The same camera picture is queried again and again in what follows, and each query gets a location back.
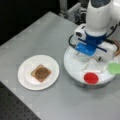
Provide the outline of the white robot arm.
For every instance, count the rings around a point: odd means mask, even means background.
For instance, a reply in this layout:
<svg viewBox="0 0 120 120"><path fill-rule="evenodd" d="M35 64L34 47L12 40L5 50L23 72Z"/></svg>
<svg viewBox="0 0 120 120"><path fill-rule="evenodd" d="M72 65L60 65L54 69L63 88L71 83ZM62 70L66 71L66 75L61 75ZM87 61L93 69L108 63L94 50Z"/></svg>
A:
<svg viewBox="0 0 120 120"><path fill-rule="evenodd" d="M100 56L111 60L115 45L107 43L108 28L112 20L120 22L120 0L90 0L87 7L86 23L74 32L79 43L75 50L87 56Z"/></svg>

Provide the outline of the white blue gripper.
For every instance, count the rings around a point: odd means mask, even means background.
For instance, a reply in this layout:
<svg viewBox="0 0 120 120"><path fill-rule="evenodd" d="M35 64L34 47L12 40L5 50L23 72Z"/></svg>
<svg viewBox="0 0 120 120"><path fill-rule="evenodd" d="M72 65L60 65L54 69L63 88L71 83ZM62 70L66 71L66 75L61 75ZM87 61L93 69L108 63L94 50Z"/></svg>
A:
<svg viewBox="0 0 120 120"><path fill-rule="evenodd" d="M115 57L117 46L114 43L104 41L105 36L90 36L85 32L85 24L78 26L74 32L78 40L75 50L90 57L102 58L104 61Z"/></svg>

